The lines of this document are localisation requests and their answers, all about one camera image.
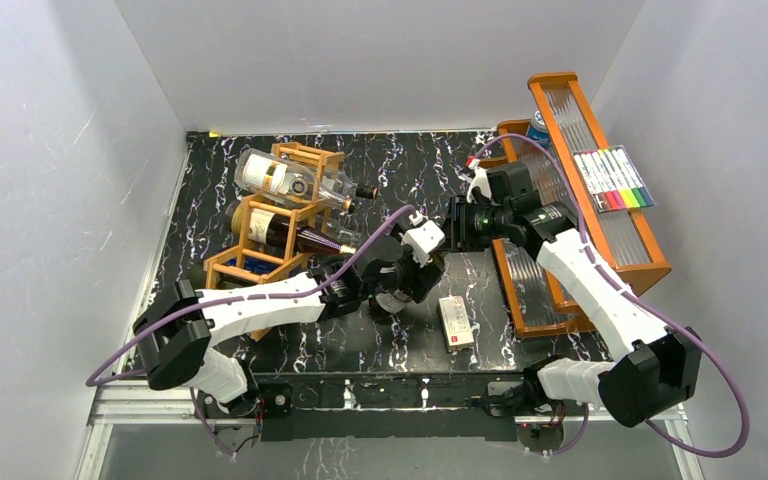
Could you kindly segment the clear labelled liquor bottle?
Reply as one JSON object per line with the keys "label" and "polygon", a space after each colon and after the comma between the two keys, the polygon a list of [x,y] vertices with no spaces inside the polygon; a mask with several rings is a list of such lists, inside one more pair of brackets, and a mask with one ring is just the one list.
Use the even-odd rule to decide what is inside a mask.
{"label": "clear labelled liquor bottle", "polygon": [[243,190],[280,204],[302,206],[322,201],[332,209],[354,213],[356,200],[327,188],[322,183],[323,175],[319,177],[314,169],[300,163],[249,148],[238,159],[234,182]]}

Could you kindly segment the dark green silver-cap wine bottle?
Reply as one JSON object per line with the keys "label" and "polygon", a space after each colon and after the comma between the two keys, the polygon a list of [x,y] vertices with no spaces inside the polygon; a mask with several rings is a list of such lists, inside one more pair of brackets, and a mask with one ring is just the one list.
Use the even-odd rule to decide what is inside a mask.
{"label": "dark green silver-cap wine bottle", "polygon": [[364,271],[370,290],[369,307],[377,321],[420,303],[417,293],[420,268],[415,265],[373,266]]}

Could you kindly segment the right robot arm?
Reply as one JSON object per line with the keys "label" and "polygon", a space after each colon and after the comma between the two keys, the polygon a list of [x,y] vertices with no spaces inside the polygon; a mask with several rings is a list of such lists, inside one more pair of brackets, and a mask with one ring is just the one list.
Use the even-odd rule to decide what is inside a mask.
{"label": "right robot arm", "polygon": [[477,252],[505,239],[523,249],[573,297],[611,355],[608,362],[550,358],[526,368],[521,389],[531,411],[547,414],[569,400],[604,407],[618,423],[634,427],[694,396],[697,336],[638,305],[590,244],[574,209],[562,201],[543,203],[521,163],[485,169],[471,158],[465,173],[466,194],[448,204],[449,248]]}

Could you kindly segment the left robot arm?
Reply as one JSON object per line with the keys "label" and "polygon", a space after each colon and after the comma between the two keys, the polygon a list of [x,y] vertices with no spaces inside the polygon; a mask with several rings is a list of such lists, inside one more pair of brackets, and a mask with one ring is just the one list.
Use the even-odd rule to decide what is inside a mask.
{"label": "left robot arm", "polygon": [[375,302],[391,311],[423,301],[445,269],[439,253],[398,246],[388,255],[361,250],[323,260],[285,280],[233,289],[164,288],[134,321],[136,350],[150,389],[200,390],[235,416],[254,411],[259,391],[250,368],[218,344],[256,330],[308,324]]}

